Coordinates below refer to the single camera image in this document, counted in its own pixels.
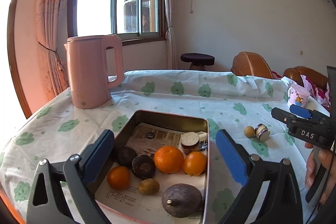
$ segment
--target pink curtain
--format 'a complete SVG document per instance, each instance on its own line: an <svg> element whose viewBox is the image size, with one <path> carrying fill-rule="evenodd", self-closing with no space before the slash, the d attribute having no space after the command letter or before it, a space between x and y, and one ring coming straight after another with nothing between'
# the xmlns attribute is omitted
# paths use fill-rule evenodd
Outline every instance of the pink curtain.
<svg viewBox="0 0 336 224"><path fill-rule="evenodd" d="M165 0L165 11L168 24L166 32L165 69L176 69L176 43L174 33L175 0Z"/></svg>
<svg viewBox="0 0 336 224"><path fill-rule="evenodd" d="M68 87L64 64L57 54L58 19L63 13L65 2L66 0L37 0L36 3L39 66L48 100Z"/></svg>

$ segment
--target black stool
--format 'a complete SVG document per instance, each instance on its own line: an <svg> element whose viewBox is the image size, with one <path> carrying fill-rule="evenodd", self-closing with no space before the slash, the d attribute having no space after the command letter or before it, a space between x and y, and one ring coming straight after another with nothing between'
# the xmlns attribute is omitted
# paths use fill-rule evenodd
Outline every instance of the black stool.
<svg viewBox="0 0 336 224"><path fill-rule="evenodd" d="M181 61L191 62L190 70L205 70L204 66L212 66L215 58L207 54L188 53L181 55Z"/></svg>

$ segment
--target orange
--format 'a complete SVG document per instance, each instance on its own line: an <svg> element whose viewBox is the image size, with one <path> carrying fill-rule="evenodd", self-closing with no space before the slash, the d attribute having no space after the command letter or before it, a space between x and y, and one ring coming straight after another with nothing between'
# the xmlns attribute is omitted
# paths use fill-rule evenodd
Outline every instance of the orange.
<svg viewBox="0 0 336 224"><path fill-rule="evenodd" d="M183 165L183 153L173 146L163 146L155 152L154 163L162 173L175 173Z"/></svg>
<svg viewBox="0 0 336 224"><path fill-rule="evenodd" d="M190 176L199 176L207 164L206 157L201 152L191 152L184 160L184 172Z"/></svg>
<svg viewBox="0 0 336 224"><path fill-rule="evenodd" d="M107 182L116 190L125 190L129 186L129 170L125 166L117 166L107 174Z"/></svg>

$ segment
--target kettle lid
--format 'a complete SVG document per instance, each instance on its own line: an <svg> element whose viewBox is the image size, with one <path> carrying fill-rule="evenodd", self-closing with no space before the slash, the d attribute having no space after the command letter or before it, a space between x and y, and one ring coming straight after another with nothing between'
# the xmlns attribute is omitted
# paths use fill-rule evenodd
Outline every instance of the kettle lid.
<svg viewBox="0 0 336 224"><path fill-rule="evenodd" d="M83 40L93 40L93 39L101 39L103 38L104 34L101 35L88 35L86 37L69 37L68 38L68 42L77 42L77 41L83 41Z"/></svg>

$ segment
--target human hand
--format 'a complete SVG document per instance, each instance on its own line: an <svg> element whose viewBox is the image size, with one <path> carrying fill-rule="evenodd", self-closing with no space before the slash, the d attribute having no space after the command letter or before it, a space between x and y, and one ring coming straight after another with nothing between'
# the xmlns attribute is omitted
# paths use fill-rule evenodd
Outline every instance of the human hand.
<svg viewBox="0 0 336 224"><path fill-rule="evenodd" d="M321 164L323 165L326 170L329 170L331 157L332 157L332 151L329 150L321 150L319 153L319 159ZM315 168L316 164L314 162L314 153L311 152L308 161L307 161L307 172L306 172L306 187L309 189L315 179ZM330 170L330 176L329 180L327 182L327 186L325 188L325 191L322 194L322 197L320 199L320 203L324 204L327 201L328 196L330 195L331 191L333 190L336 183L336 161L333 162L333 166Z"/></svg>

